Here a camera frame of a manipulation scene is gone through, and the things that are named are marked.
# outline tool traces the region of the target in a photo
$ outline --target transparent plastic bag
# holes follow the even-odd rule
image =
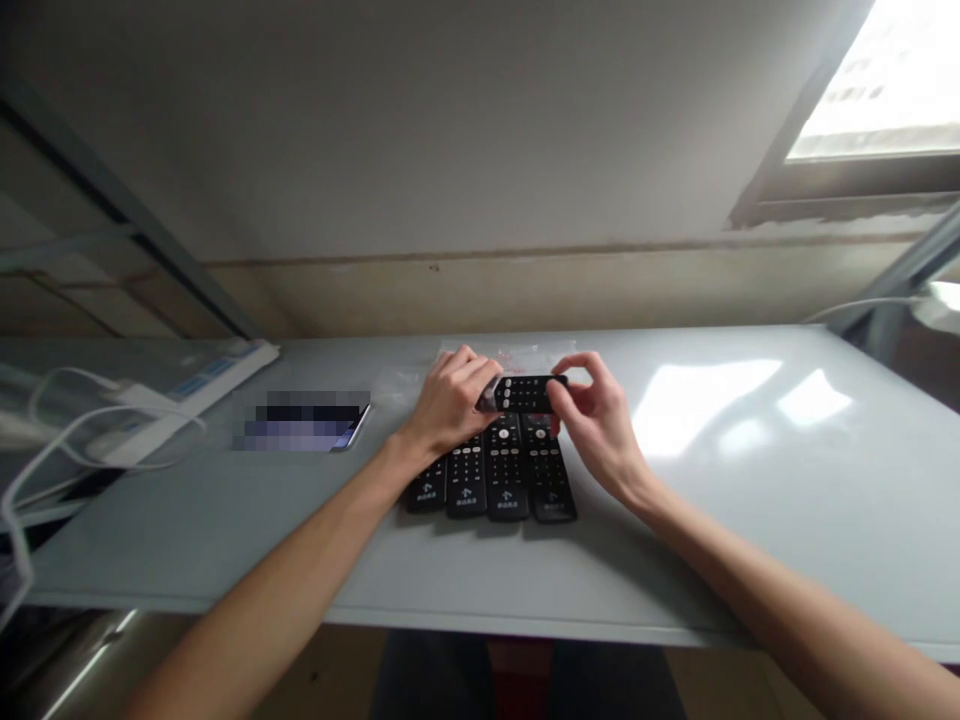
[[[440,342],[437,356],[442,352],[456,352],[464,342],[455,338],[444,338]],[[573,340],[554,340],[536,345],[497,342],[466,344],[478,355],[486,355],[499,362],[503,366],[503,377],[549,375],[562,357],[577,351],[577,343]],[[379,407],[412,409],[417,404],[428,372],[429,366],[387,365],[377,376],[371,402]]]
[[[442,352],[456,352],[464,344],[463,340],[444,338],[440,341],[439,356]],[[498,342],[466,343],[478,355],[493,358],[503,367],[503,376],[513,375],[549,375],[553,367],[566,355],[577,351],[574,340],[551,340],[536,345],[513,345]]]
[[[370,401],[375,406],[412,408],[430,372],[429,367],[387,365],[377,376]]]

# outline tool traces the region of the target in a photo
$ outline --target table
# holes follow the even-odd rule
[[[888,369],[811,327],[465,339],[573,339],[599,351],[650,464],[682,495],[931,657],[960,661],[960,417]],[[439,338],[281,345],[281,360],[244,397],[371,388],[387,365],[427,366]],[[350,451],[318,455],[231,452],[234,413],[229,401],[213,408],[199,451],[123,478],[43,546],[31,602],[203,612],[346,482],[405,410],[378,403]],[[561,446],[578,522],[394,510],[327,620],[747,642],[704,583],[589,477],[566,436]]]

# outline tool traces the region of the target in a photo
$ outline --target pants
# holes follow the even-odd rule
[[[683,720],[659,647],[556,640],[546,716]],[[372,720],[492,720],[493,670],[482,635],[394,630],[380,665]]]

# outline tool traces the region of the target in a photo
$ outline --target left hand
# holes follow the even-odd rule
[[[413,415],[397,433],[413,447],[440,457],[493,422],[500,413],[474,409],[487,384],[503,368],[466,345],[445,352],[427,375]]]

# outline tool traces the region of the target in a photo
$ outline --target forearm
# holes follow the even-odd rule
[[[960,681],[659,481],[632,509],[830,717],[956,718]]]
[[[136,693],[129,717],[249,714],[320,626],[407,482],[432,458],[394,436],[267,555]]]

